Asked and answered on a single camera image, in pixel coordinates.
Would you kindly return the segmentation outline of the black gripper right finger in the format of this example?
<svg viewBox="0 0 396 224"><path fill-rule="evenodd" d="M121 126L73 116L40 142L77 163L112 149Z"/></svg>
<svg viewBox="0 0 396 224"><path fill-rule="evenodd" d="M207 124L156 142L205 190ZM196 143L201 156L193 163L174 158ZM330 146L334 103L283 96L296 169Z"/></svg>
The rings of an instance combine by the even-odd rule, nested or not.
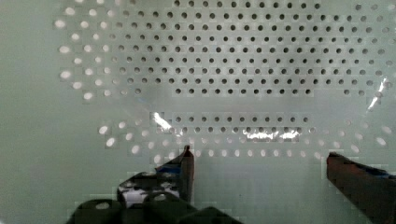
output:
<svg viewBox="0 0 396 224"><path fill-rule="evenodd" d="M331 152L326 176L374 224L395 224L396 182L387 171Z"/></svg>

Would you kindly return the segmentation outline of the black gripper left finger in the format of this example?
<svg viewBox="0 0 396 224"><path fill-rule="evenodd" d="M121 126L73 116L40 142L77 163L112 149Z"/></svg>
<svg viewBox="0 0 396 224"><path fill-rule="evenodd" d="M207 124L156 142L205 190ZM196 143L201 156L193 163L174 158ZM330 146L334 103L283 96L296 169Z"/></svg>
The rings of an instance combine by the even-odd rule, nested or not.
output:
<svg viewBox="0 0 396 224"><path fill-rule="evenodd" d="M153 172L141 172L119 184L117 199L125 207L142 203L151 193L168 192L189 202L194 178L194 156L189 145Z"/></svg>

